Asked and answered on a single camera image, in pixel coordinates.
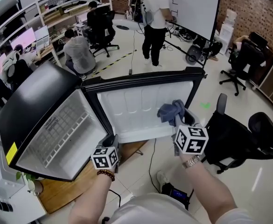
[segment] green tape mark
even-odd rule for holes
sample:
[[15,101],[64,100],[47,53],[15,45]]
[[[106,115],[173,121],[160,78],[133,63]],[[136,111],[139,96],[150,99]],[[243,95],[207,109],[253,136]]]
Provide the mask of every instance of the green tape mark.
[[210,109],[211,104],[208,102],[206,104],[204,104],[203,102],[201,102],[201,107],[204,109]]

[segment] wristwatch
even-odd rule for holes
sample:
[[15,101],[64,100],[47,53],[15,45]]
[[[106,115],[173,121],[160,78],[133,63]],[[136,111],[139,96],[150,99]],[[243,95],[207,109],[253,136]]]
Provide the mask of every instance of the wristwatch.
[[194,156],[193,158],[189,159],[188,161],[182,163],[183,167],[190,168],[191,166],[195,165],[197,162],[199,162],[201,159],[198,155]]

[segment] mini refrigerator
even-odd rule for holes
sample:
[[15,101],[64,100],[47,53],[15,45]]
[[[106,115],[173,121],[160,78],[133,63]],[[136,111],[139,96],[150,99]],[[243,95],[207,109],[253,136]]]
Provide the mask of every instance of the mini refrigerator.
[[0,112],[0,137],[11,168],[39,177],[73,181],[98,143],[119,143],[173,134],[158,109],[181,99],[188,108],[204,70],[187,67],[81,81],[45,63],[25,80]]

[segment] white round object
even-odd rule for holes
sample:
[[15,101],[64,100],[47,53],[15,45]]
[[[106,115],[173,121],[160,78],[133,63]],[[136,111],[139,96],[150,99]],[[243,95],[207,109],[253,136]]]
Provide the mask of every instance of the white round object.
[[112,21],[113,24],[122,30],[132,30],[132,31],[137,31],[137,30],[144,30],[144,25],[142,23],[138,23],[135,21],[129,21],[126,19],[115,19]]

